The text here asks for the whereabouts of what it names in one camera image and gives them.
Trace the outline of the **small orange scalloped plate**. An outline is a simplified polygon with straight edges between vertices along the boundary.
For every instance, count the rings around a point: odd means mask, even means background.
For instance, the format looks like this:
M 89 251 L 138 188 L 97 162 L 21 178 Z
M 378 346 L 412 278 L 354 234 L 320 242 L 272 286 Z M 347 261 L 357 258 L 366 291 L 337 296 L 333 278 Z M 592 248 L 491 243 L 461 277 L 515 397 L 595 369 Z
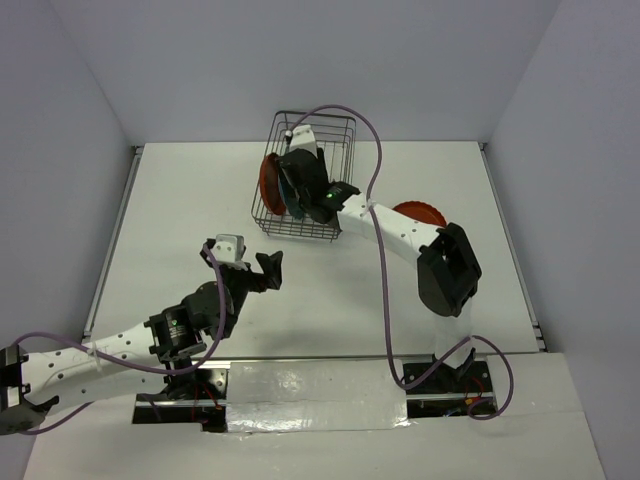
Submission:
M 414 221 L 444 228 L 447 221 L 444 215 L 434 206 L 421 201 L 406 201 L 397 204 L 393 210 Z

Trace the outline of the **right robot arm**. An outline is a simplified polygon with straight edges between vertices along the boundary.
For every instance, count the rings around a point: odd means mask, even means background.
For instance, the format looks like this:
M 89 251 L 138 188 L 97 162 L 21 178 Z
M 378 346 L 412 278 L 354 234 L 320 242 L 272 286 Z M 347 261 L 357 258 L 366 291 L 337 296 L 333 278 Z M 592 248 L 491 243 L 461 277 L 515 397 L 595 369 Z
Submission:
M 436 316 L 436 382 L 447 391 L 460 389 L 470 377 L 474 357 L 470 310 L 465 305 L 477 293 L 482 276 L 464 229 L 454 223 L 438 227 L 420 222 L 373 202 L 348 183 L 329 181 L 324 163 L 308 150 L 294 149 L 277 165 L 312 220 L 377 245 L 390 366 L 394 361 L 386 254 L 394 253 L 415 268 L 418 296 Z

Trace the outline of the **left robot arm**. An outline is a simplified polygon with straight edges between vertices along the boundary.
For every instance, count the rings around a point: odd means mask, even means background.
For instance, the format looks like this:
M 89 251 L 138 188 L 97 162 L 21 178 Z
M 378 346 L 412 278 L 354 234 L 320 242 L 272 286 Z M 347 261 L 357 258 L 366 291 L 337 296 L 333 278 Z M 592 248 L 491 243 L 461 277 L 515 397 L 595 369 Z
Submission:
M 59 346 L 49 352 L 29 353 L 20 340 L 2 349 L 2 434 L 42 434 L 50 414 L 79 413 L 127 394 L 147 401 L 209 400 L 204 413 L 191 414 L 203 423 L 222 411 L 226 382 L 201 366 L 231 336 L 248 294 L 280 288 L 283 254 L 257 254 L 259 273 L 246 262 L 218 261 L 208 250 L 201 255 L 215 280 L 129 330 L 85 344 L 56 335 Z

